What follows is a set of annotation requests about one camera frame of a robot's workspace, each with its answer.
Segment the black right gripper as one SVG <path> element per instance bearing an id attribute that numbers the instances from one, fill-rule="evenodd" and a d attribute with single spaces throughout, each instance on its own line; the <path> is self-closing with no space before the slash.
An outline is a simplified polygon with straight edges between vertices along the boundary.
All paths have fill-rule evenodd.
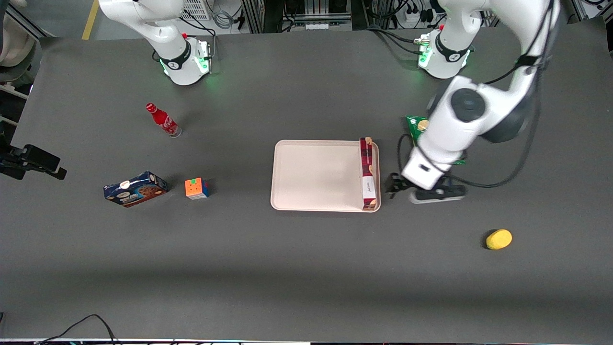
<path id="1" fill-rule="evenodd" d="M 59 164 L 59 157 L 31 144 L 22 149 L 0 145 L 0 172 L 13 179 L 22 180 L 26 171 L 37 171 L 64 180 L 67 171 Z"/>

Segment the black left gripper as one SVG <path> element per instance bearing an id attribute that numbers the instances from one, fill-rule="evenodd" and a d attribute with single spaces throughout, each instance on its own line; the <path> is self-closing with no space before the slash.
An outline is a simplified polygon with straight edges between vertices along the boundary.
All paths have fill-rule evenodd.
<path id="1" fill-rule="evenodd" d="M 401 174 L 391 173 L 386 179 L 385 195 L 387 198 L 393 199 L 399 192 L 409 190 L 410 188 L 418 188 L 418 186 Z"/>

